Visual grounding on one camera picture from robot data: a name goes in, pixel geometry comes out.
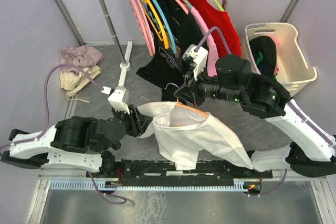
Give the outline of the orange wavy hanger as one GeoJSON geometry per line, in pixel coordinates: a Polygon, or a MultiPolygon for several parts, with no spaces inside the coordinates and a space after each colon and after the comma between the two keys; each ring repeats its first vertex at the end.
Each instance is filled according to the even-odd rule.
{"type": "Polygon", "coordinates": [[[174,92],[177,84],[168,83],[162,90],[162,100],[175,101],[170,110],[162,116],[162,125],[165,127],[197,127],[209,122],[209,114],[187,105],[182,98],[176,98],[174,92]]]}

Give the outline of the white t shirt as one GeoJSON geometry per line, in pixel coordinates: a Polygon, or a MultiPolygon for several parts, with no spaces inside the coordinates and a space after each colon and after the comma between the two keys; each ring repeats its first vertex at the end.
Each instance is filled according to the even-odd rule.
{"type": "Polygon", "coordinates": [[[195,169],[202,150],[235,166],[253,168],[236,133],[210,113],[177,102],[150,102],[137,110],[153,119],[142,138],[154,135],[160,154],[174,162],[176,170],[195,169]]]}

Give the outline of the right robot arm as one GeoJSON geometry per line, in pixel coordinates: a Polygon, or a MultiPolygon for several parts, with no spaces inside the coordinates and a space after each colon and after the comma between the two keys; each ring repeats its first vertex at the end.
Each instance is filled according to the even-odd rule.
{"type": "Polygon", "coordinates": [[[174,96],[200,106],[205,98],[239,103],[242,110],[282,130],[292,142],[271,151],[249,151],[241,172],[254,177],[272,169],[290,169],[316,178],[335,174],[335,136],[310,119],[276,80],[253,73],[248,60],[227,55],[215,63],[216,76],[206,75],[197,56],[184,55],[184,84],[174,96]]]}

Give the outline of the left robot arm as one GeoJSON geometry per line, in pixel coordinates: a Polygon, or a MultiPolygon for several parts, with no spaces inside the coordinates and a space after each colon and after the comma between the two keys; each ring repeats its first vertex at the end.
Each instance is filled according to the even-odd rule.
{"type": "Polygon", "coordinates": [[[129,110],[129,114],[113,110],[108,119],[73,116],[46,132],[29,134],[13,129],[9,149],[1,147],[1,162],[25,169],[77,168],[110,177],[116,164],[109,149],[120,149],[126,135],[142,136],[153,120],[134,105],[129,110]]]}

